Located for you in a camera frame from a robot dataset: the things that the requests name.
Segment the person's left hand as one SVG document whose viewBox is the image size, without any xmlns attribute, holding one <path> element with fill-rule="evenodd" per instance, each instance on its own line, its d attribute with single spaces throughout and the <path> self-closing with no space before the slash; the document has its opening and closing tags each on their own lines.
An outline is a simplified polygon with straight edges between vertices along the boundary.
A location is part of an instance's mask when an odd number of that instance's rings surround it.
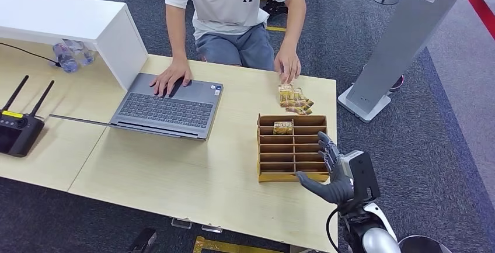
<svg viewBox="0 0 495 253">
<path fill-rule="evenodd" d="M 274 60 L 281 84 L 290 84 L 301 73 L 301 62 L 294 46 L 282 45 Z"/>
</svg>

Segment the person's right hand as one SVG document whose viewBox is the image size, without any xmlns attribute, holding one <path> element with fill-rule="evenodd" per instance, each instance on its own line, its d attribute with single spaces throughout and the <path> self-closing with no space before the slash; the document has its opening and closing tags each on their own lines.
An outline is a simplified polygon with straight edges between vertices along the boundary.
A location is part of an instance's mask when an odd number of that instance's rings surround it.
<svg viewBox="0 0 495 253">
<path fill-rule="evenodd" d="M 173 58 L 170 66 L 157 75 L 149 86 L 154 89 L 154 95 L 167 96 L 180 79 L 180 84 L 187 86 L 192 79 L 191 69 L 187 59 Z"/>
</svg>

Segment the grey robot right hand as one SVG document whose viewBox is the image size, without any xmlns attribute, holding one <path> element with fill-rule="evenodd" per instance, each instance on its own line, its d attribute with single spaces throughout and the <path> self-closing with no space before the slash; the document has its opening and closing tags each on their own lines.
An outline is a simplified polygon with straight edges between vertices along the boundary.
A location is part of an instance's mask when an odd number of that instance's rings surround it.
<svg viewBox="0 0 495 253">
<path fill-rule="evenodd" d="M 323 156 L 330 182 L 322 184 L 309 178 L 302 171 L 297 171 L 295 175 L 305 189 L 323 200 L 336 205 L 345 203 L 354 197 L 354 191 L 351 180 L 345 175 L 341 164 L 342 154 L 332 139 L 322 131 L 318 132 L 318 143 L 321 148 L 319 154 Z"/>
</svg>

